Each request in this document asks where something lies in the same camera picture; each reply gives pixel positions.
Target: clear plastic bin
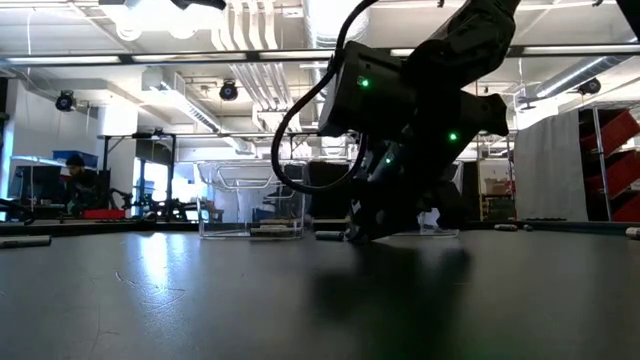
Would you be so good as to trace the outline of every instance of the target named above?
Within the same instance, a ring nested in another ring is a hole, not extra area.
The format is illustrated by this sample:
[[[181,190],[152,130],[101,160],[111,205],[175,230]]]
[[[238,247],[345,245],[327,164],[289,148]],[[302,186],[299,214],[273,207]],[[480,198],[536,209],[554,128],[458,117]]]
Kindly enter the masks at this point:
[[[302,182],[304,162],[282,162]],[[198,164],[206,189],[198,198],[200,236],[205,238],[296,239],[304,231],[305,196],[282,185],[265,160]]]

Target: cable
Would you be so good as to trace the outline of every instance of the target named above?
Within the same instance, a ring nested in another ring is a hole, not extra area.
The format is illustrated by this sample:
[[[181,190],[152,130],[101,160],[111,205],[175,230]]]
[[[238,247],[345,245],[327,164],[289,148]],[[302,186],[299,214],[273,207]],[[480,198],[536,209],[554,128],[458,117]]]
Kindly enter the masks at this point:
[[[342,67],[342,63],[344,62],[344,43],[347,39],[347,32],[349,31],[349,27],[355,21],[355,19],[365,11],[369,6],[376,3],[378,0],[363,0],[360,2],[347,16],[342,27],[340,28],[340,33],[338,34],[338,41],[336,42],[336,52],[334,57],[329,62],[329,66],[327,68],[327,73],[324,77],[318,82],[308,93],[306,93],[302,98],[300,98],[292,107],[287,111],[285,116],[282,118],[282,122],[278,126],[276,133],[273,137],[273,143],[271,144],[271,166],[273,167],[274,174],[278,177],[278,179],[285,185],[289,186],[291,189],[295,191],[299,191],[304,194],[317,194],[325,191],[334,190],[345,185],[347,182],[351,181],[354,176],[360,171],[360,167],[362,166],[362,162],[364,160],[364,156],[367,152],[367,135],[360,135],[360,148],[358,149],[358,156],[356,157],[356,161],[349,169],[349,171],[344,174],[340,179],[335,182],[326,185],[326,186],[309,186],[303,185],[300,183],[296,183],[291,180],[280,167],[280,144],[282,142],[282,138],[284,137],[285,132],[287,131],[287,127],[289,123],[293,119],[293,116],[302,110],[302,108],[307,105],[313,98],[318,95],[318,93],[329,84],[331,79],[338,73],[340,67]]]
[[[35,215],[33,214],[33,211],[29,210],[28,208],[26,208],[26,207],[24,207],[24,206],[22,206],[20,204],[16,204],[16,203],[11,202],[9,200],[0,199],[0,205],[3,205],[5,207],[7,207],[7,208],[20,210],[24,215],[27,215],[28,219],[25,220],[25,222],[24,222],[25,225],[31,225],[36,220]]]

